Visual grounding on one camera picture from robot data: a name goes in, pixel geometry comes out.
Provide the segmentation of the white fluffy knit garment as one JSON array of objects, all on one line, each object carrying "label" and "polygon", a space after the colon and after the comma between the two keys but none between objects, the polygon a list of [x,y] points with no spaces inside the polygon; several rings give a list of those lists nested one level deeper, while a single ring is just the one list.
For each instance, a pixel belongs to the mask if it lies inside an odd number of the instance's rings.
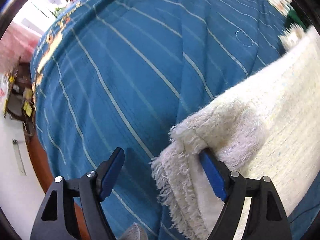
[{"label": "white fluffy knit garment", "polygon": [[249,178],[270,177],[287,215],[319,173],[319,33],[292,26],[280,40],[280,59],[173,126],[152,161],[159,201],[188,239],[206,239],[222,210],[202,150]]}]

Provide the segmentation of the grey knit sleeve cuff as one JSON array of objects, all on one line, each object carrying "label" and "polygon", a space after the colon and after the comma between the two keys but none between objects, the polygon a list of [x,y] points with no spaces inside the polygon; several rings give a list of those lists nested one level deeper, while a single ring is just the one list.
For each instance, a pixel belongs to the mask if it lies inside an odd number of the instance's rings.
[{"label": "grey knit sleeve cuff", "polygon": [[119,240],[148,240],[145,230],[137,223],[133,223],[119,238]]}]

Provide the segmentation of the dark cluttered bedside shelf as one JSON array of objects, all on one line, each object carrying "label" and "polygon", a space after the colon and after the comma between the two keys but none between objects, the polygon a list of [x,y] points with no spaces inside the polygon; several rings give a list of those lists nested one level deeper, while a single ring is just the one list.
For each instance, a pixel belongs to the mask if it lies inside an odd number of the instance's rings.
[{"label": "dark cluttered bedside shelf", "polygon": [[4,100],[4,117],[20,121],[24,135],[31,138],[35,134],[35,107],[31,88],[30,63],[21,61],[5,74],[8,81],[8,92]]}]

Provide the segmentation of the blue striped bed cover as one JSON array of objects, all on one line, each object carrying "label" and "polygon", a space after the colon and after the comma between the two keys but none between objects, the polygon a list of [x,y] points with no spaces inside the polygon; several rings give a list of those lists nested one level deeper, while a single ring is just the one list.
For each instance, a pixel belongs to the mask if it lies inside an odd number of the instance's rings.
[{"label": "blue striped bed cover", "polygon": [[[152,161],[173,126],[285,54],[285,20],[268,0],[78,0],[31,62],[35,126],[52,174],[80,178],[122,148],[124,165],[101,203],[115,239],[133,223],[148,239],[188,239],[159,201]],[[270,177],[231,170],[208,148],[199,161],[222,201],[213,229],[232,239],[280,231],[319,239],[319,173],[287,215]]]}]

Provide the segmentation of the green folded garment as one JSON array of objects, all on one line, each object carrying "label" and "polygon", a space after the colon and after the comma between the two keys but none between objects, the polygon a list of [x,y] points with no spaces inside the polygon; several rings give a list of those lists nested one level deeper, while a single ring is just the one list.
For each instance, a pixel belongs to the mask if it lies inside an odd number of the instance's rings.
[{"label": "green folded garment", "polygon": [[306,25],[298,16],[297,12],[294,9],[291,9],[287,14],[284,26],[286,29],[289,29],[293,24],[302,27],[304,31],[306,31],[307,29]]}]

